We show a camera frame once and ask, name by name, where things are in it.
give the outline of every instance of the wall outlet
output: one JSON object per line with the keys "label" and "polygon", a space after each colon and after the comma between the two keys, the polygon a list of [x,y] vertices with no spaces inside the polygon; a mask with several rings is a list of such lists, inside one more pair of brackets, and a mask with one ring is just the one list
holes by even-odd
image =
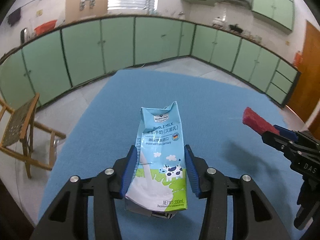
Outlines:
{"label": "wall outlet", "polygon": [[36,12],[36,17],[41,16],[41,15],[42,15],[42,13],[43,13],[43,10],[42,10],[42,9],[41,9],[41,10],[38,10],[38,11]]}

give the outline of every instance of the red sponge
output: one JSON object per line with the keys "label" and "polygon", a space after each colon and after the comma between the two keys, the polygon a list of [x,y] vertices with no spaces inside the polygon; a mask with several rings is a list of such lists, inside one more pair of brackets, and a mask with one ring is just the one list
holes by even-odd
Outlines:
{"label": "red sponge", "polygon": [[268,123],[266,120],[264,120],[250,107],[247,107],[244,110],[242,123],[249,126],[260,135],[262,135],[265,131],[270,131],[272,133],[280,135],[280,132],[276,128],[274,128],[271,123]]}

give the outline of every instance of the blue gripper pad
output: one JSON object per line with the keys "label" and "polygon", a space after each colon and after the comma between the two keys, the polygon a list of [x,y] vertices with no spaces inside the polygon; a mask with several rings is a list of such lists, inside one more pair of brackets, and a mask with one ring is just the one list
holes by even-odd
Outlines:
{"label": "blue gripper pad", "polygon": [[196,167],[192,161],[192,157],[194,157],[194,156],[190,156],[190,154],[192,154],[192,153],[189,153],[187,146],[185,146],[184,147],[184,157],[185,157],[189,182],[191,185],[192,192],[196,195],[196,197],[199,197],[199,195],[200,195],[199,175],[198,175]]}
{"label": "blue gripper pad", "polygon": [[131,184],[132,176],[134,173],[134,169],[138,162],[138,152],[135,146],[131,146],[129,153],[127,155],[127,166],[124,169],[122,179],[121,179],[121,188],[120,188],[120,195],[121,198],[127,193],[129,186]]}
{"label": "blue gripper pad", "polygon": [[298,141],[299,138],[295,134],[295,132],[288,130],[286,128],[283,128],[281,126],[278,126],[276,124],[273,127],[276,128],[280,132],[281,136],[286,137],[287,139],[289,139],[290,141],[293,141],[293,142]]}

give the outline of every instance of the dark towel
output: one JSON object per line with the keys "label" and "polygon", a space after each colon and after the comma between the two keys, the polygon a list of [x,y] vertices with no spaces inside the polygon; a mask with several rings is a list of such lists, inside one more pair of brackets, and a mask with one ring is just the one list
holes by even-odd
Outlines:
{"label": "dark towel", "polygon": [[11,13],[8,16],[8,24],[11,25],[11,27],[20,20],[21,18],[21,7],[16,9],[13,13]]}

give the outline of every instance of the blue tablecloth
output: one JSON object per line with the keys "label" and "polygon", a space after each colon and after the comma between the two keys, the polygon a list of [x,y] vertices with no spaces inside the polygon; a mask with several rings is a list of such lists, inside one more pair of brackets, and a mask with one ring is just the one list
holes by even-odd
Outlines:
{"label": "blue tablecloth", "polygon": [[[279,109],[256,91],[172,73],[121,70],[110,78],[69,135],[52,170],[39,211],[39,218],[72,175],[96,176],[126,156],[135,143],[140,108],[161,108],[177,101],[185,144],[196,156],[226,176],[249,174],[270,200],[292,239],[303,231],[293,226],[302,176],[290,161],[263,144],[261,137],[242,124],[249,106],[272,124],[285,127]],[[124,240],[163,239],[179,236],[196,240],[204,216],[205,200],[198,200],[187,182],[188,210],[171,220],[146,217],[124,209],[116,211]],[[228,199],[227,239],[232,236],[232,199]],[[88,232],[94,239],[92,199],[88,208]]]}

